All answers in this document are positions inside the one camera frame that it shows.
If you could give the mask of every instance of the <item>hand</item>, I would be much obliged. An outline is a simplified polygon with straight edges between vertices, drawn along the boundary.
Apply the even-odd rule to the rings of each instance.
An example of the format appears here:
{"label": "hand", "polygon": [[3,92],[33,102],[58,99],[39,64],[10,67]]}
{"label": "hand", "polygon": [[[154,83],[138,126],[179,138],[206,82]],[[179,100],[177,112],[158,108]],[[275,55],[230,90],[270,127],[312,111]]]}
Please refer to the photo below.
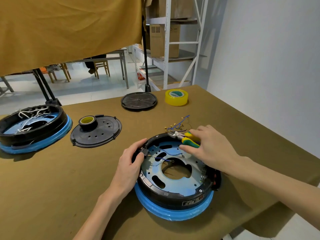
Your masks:
{"label": "hand", "polygon": [[142,152],[139,153],[134,163],[131,162],[131,159],[134,152],[142,147],[146,141],[147,139],[144,138],[133,143],[129,148],[123,151],[123,154],[119,159],[117,170],[115,171],[108,190],[117,192],[121,200],[133,189],[138,179],[144,155]]}
{"label": "hand", "polygon": [[196,130],[190,129],[190,133],[201,139],[200,147],[180,145],[179,148],[199,158],[211,168],[233,174],[231,170],[234,166],[240,166],[245,160],[236,153],[227,138],[211,125],[199,126]]}

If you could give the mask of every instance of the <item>blue plastic rim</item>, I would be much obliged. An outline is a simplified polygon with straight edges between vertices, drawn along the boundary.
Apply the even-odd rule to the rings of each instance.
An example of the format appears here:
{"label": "blue plastic rim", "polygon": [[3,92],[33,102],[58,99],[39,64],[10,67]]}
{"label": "blue plastic rim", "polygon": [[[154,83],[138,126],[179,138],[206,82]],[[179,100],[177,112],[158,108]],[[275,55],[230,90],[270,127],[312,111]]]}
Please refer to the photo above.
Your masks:
{"label": "blue plastic rim", "polygon": [[68,120],[66,122],[66,124],[64,125],[64,127],[62,127],[62,129],[60,129],[58,132],[56,132],[55,134],[53,134],[52,136],[38,141],[34,144],[31,144],[25,148],[22,149],[13,149],[10,146],[5,146],[2,145],[0,143],[0,149],[3,150],[6,153],[9,154],[22,154],[22,153],[29,153],[29,152],[34,152],[34,151],[38,151],[42,148],[45,148],[51,144],[53,144],[54,142],[60,140],[62,137],[64,137],[70,130],[72,127],[72,120],[70,119],[70,117],[67,115]]}
{"label": "blue plastic rim", "polygon": [[162,208],[152,201],[150,201],[141,191],[138,183],[135,184],[134,190],[136,191],[137,197],[144,208],[146,208],[149,212],[156,215],[157,217],[163,218],[168,221],[185,221],[195,216],[201,214],[209,205],[214,195],[214,192],[211,191],[209,196],[202,201],[199,205],[186,209],[186,210],[169,210]]}

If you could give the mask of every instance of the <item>mustard yellow fabric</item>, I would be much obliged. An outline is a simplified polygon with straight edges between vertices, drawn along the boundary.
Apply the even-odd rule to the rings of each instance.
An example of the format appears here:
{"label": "mustard yellow fabric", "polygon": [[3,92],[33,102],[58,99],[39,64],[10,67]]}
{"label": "mustard yellow fabric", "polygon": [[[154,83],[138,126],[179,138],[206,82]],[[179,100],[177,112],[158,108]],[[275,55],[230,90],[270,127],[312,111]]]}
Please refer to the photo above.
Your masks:
{"label": "mustard yellow fabric", "polygon": [[139,43],[142,0],[1,0],[0,76]]}

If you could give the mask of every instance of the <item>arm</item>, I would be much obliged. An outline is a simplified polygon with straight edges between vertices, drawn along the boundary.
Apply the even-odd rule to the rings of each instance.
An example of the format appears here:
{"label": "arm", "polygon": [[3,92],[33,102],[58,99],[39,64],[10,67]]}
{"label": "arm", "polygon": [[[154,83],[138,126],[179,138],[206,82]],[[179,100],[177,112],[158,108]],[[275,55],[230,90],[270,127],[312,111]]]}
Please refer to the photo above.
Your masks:
{"label": "arm", "polygon": [[190,133],[201,139],[201,146],[181,145],[206,165],[247,181],[274,195],[294,212],[320,230],[320,189],[277,173],[248,157],[239,156],[225,136],[212,126],[199,126]]}
{"label": "arm", "polygon": [[100,240],[102,238],[112,214],[137,181],[144,155],[139,153],[134,163],[131,162],[131,158],[137,148],[146,141],[146,138],[137,141],[123,151],[109,188],[99,196],[92,213],[73,240]]}

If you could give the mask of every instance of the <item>pliers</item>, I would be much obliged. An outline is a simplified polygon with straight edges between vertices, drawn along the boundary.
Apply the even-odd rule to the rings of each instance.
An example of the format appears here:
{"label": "pliers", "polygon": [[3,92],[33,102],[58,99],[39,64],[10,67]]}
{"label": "pliers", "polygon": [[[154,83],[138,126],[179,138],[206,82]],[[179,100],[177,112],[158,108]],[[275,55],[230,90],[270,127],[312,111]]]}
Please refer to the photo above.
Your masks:
{"label": "pliers", "polygon": [[180,139],[182,141],[183,145],[187,145],[187,146],[191,146],[194,148],[199,148],[200,145],[198,145],[197,143],[195,143],[194,141],[200,141],[200,139],[198,137],[195,137],[194,135],[192,135],[190,132],[186,132],[184,134],[178,132],[178,131],[170,131],[168,132],[168,135],[172,138],[175,139]]}

